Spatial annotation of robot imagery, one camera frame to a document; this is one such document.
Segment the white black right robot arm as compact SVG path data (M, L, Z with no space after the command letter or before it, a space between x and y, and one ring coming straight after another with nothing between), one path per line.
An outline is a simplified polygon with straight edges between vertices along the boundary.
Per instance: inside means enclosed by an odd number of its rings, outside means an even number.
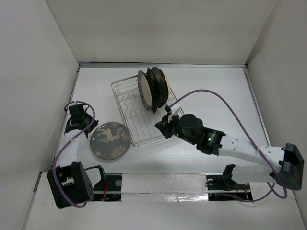
M226 188L250 182L277 183L293 191L302 188L305 161L294 144L255 147L250 141L205 127L202 120L192 114L172 118L165 115L155 127L166 139L176 136L195 145L202 153L250 162L250 166L233 163L226 166L221 178Z

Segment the cream plate black striped rim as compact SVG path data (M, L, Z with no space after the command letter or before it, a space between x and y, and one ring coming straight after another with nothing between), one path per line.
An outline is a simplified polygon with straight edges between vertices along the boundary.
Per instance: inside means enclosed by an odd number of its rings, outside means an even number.
M161 95L158 107L161 108L163 105L166 104L169 97L168 83L166 81L165 74L161 69L159 69L158 67L153 67L151 71L153 72L155 78L158 80L159 83Z

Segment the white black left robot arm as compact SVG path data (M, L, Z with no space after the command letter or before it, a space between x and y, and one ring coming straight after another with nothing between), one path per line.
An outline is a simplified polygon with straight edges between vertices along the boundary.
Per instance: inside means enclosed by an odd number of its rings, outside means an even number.
M70 117L64 127L66 143L56 154L51 169L47 173L48 182L58 209L67 207L83 208L87 202L93 201L94 188L108 189L110 182L102 166L84 168L76 160L77 153L82 151L88 135L98 125L93 107L82 101L71 101L65 105L64 111ZM87 170L98 169L91 179Z

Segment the grey plate tree pattern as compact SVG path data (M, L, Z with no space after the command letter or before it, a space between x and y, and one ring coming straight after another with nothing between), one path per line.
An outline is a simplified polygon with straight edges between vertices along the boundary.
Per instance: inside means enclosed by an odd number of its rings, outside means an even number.
M127 128L119 122L100 125L90 139L92 153L105 161L122 157L131 145Z

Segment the cream plate brown metallic rim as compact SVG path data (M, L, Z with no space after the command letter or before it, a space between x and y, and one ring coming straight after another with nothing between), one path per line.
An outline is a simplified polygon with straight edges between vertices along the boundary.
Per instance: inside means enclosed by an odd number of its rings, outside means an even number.
M153 99L152 99L149 82L143 71L139 70L137 76L138 76L139 95L140 95L142 104L147 111L151 111L152 106L153 106Z

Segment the beige plate leaf pattern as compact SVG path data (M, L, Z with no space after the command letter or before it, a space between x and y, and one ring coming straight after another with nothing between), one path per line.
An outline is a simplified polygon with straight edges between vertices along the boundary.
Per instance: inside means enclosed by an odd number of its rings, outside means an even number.
M169 78L167 76L167 74L165 72L164 73L164 77L165 77L165 81L166 81L166 85L167 85L167 88L168 88L168 92L170 93L170 83L169 83Z

